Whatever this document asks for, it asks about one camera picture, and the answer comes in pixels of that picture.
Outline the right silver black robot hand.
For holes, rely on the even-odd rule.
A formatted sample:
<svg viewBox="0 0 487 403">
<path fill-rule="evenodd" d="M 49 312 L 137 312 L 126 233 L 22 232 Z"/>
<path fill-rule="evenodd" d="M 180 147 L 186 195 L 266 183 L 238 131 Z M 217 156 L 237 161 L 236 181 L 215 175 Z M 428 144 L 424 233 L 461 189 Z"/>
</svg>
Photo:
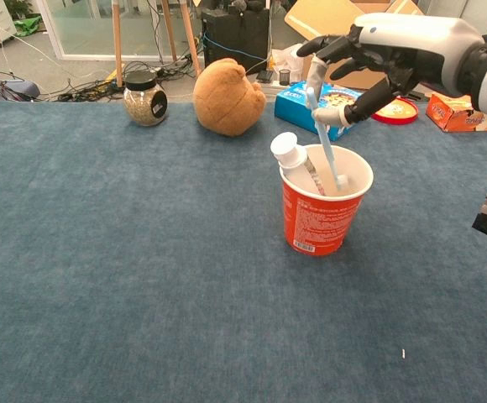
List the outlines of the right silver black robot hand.
<svg viewBox="0 0 487 403">
<path fill-rule="evenodd" d="M 483 43 L 481 34 L 460 18 L 368 13 L 357 17 L 347 34 L 318 36 L 297 54 L 312 58 L 306 84 L 317 95 L 333 63 L 340 67 L 331 80 L 364 69 L 385 74 L 353 104 L 313 111 L 316 121 L 340 128 L 369 118 L 419 84 L 449 97 L 469 94 L 467 60 Z"/>
</svg>

